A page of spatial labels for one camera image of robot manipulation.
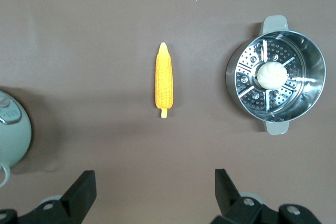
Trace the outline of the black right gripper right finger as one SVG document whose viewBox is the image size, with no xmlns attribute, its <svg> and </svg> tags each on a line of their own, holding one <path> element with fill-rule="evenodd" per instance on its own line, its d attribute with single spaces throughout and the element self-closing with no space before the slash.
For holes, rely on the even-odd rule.
<svg viewBox="0 0 336 224">
<path fill-rule="evenodd" d="M 215 170 L 215 197 L 221 215 L 212 223 L 320 223 L 306 207 L 283 204 L 275 211 L 254 196 L 242 196 L 225 169 Z"/>
</svg>

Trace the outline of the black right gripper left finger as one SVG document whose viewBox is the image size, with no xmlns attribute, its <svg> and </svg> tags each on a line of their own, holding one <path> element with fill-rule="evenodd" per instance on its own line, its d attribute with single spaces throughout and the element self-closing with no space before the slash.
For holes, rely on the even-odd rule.
<svg viewBox="0 0 336 224">
<path fill-rule="evenodd" d="M 95 172 L 86 170 L 58 200 L 41 203 L 22 216 L 14 209 L 2 209 L 1 223 L 82 223 L 96 197 Z"/>
</svg>

